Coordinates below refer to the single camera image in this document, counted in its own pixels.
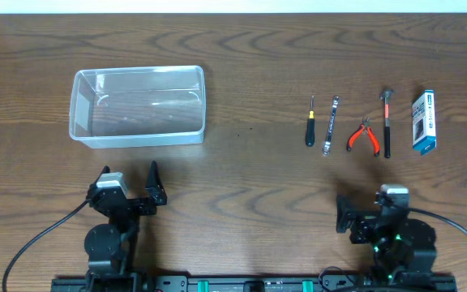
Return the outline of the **clear plastic container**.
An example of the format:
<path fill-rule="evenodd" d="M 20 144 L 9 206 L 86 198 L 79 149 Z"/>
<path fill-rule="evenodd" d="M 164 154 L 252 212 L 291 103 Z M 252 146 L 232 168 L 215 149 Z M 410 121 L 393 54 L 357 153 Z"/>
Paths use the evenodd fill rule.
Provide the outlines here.
<path fill-rule="evenodd" d="M 75 74 L 70 137 L 89 148 L 201 144 L 206 127 L 202 67 L 122 67 Z"/>

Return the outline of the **blue white cardboard box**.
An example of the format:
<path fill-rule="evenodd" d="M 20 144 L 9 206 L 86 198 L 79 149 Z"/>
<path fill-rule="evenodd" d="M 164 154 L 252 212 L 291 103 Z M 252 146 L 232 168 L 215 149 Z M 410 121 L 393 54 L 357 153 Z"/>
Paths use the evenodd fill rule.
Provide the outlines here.
<path fill-rule="evenodd" d="M 425 90 L 412 104 L 413 150 L 426 155 L 436 148 L 435 91 Z"/>

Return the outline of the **small hammer black orange handle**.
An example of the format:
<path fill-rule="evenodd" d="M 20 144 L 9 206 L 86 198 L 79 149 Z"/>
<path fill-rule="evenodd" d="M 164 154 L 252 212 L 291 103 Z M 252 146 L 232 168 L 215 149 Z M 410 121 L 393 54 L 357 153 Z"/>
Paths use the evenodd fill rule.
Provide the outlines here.
<path fill-rule="evenodd" d="M 390 99 L 394 91 L 391 88 L 386 88 L 381 94 L 380 99 L 384 103 L 384 156 L 391 157 L 391 132 L 390 132 Z"/>

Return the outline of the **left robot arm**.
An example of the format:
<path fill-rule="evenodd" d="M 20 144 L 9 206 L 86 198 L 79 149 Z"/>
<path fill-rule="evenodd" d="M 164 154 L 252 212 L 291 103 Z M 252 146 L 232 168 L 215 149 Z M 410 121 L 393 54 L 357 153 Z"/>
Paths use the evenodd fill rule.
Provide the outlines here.
<path fill-rule="evenodd" d="M 167 204 L 158 164 L 150 165 L 144 197 L 129 199 L 123 173 L 106 166 L 88 188 L 89 206 L 109 219 L 88 232 L 84 249 L 88 254 L 88 291 L 152 291 L 149 276 L 132 268 L 139 233 L 139 219 L 156 214 Z"/>

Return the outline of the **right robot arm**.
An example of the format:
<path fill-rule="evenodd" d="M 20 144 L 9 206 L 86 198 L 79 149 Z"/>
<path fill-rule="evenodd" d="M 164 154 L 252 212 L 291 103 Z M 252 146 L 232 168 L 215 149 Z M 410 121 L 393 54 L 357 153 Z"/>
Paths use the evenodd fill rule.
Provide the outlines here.
<path fill-rule="evenodd" d="M 409 218 L 407 194 L 382 191 L 376 203 L 380 210 L 358 209 L 349 198 L 338 195 L 336 231 L 349 231 L 352 244 L 371 245 L 375 262 L 371 275 L 376 285 L 434 290 L 435 230 Z"/>

